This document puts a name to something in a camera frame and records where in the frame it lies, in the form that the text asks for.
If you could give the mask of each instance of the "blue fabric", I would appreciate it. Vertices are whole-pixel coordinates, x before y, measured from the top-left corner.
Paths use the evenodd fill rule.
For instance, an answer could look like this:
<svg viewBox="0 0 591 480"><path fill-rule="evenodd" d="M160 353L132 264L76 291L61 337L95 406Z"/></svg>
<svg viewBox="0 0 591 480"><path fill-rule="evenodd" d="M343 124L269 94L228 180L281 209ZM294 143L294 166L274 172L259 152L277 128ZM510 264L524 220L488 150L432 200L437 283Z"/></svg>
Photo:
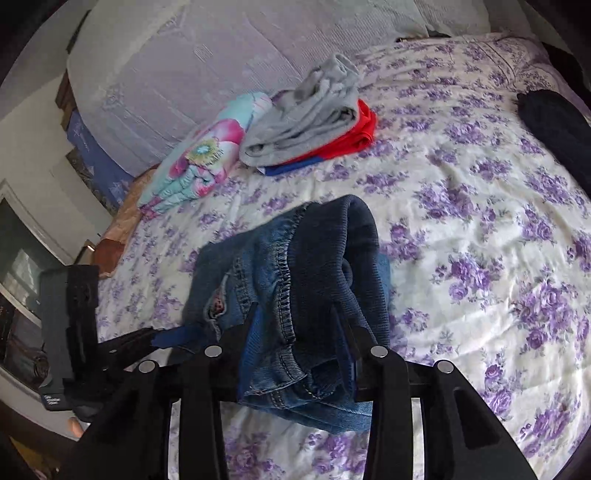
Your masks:
<svg viewBox="0 0 591 480"><path fill-rule="evenodd" d="M298 168L307 167L308 165L316 165L321 161L324 161L324 158L310 157L293 163L284 163L282 165L273 165L271 167L259 167L258 171L260 171L263 175L273 177L275 175L281 175L282 173L297 170Z"/></svg>
<svg viewBox="0 0 591 480"><path fill-rule="evenodd" d="M78 110L73 111L70 117L67 138L80 152L84 165L92 175L92 184L113 205L121 205L134 178L100 147Z"/></svg>
<svg viewBox="0 0 591 480"><path fill-rule="evenodd" d="M371 403L352 400L353 364L336 323L342 315L388 346L390 269L378 249L371 212L352 195L206 245L183 312L204 336L187 347L215 343L256 302L240 402L333 433L368 430Z"/></svg>

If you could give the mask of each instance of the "folded gray clothing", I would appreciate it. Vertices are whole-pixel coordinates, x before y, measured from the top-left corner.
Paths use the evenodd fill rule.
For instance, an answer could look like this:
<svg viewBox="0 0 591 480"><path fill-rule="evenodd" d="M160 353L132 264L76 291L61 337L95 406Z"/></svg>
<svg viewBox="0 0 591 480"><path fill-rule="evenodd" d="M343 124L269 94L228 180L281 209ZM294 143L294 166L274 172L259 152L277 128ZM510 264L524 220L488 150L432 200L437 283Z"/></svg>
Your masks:
<svg viewBox="0 0 591 480"><path fill-rule="evenodd" d="M344 135L359 119L358 83L355 65L335 54L247 130L240 160L251 167L279 165Z"/></svg>

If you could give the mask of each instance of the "bed sheet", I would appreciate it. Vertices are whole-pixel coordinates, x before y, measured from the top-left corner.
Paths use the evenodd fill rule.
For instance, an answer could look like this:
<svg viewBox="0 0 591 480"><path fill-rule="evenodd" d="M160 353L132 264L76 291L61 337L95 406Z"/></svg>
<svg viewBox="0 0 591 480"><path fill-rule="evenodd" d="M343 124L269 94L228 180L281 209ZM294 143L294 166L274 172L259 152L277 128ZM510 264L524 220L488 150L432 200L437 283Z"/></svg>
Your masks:
<svg viewBox="0 0 591 480"><path fill-rule="evenodd" d="M140 223L100 284L100 340L179 325L205 243L353 193L391 262L391 348L425 364L452 360L550 480L591 420L591 205L519 121L516 93L548 88L589 111L541 47L502 34L395 43L357 61L361 95L379 116L371 148L279 177L237 168L208 197ZM367 433L222 411L231 478L361 478Z"/></svg>

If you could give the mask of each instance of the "floral bed sheet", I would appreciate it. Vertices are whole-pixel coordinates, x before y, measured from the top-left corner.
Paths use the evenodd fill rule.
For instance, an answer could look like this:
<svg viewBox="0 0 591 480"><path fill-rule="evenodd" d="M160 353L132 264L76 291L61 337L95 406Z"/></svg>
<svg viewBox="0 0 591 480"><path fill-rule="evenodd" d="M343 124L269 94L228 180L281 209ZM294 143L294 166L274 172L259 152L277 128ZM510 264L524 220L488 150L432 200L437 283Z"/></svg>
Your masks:
<svg viewBox="0 0 591 480"><path fill-rule="evenodd" d="M279 177L237 168L208 197L143 221L100 284L100 340L179 325L205 243L353 193L391 262L391 348L425 364L452 360L549 480L591 422L591 205L519 121L516 94L552 89L589 111L541 47L502 34L395 43L357 61L379 116L373 146ZM178 404L174 414L178 478ZM361 478L367 433L332 435L229 404L223 424L231 478ZM421 478L419 423L416 432Z"/></svg>

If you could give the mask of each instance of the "jeans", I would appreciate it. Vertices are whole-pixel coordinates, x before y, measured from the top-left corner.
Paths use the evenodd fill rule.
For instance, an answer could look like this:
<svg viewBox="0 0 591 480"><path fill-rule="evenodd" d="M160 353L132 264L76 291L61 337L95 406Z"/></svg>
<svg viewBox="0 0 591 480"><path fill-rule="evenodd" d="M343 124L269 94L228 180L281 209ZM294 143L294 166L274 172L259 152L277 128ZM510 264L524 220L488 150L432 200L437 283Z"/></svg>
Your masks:
<svg viewBox="0 0 591 480"><path fill-rule="evenodd" d="M240 403L332 433L368 430L372 405L352 400L353 366L335 312L387 347L389 285L367 205L352 195L307 203L201 250L183 317L204 338L188 346L215 343L256 302Z"/></svg>

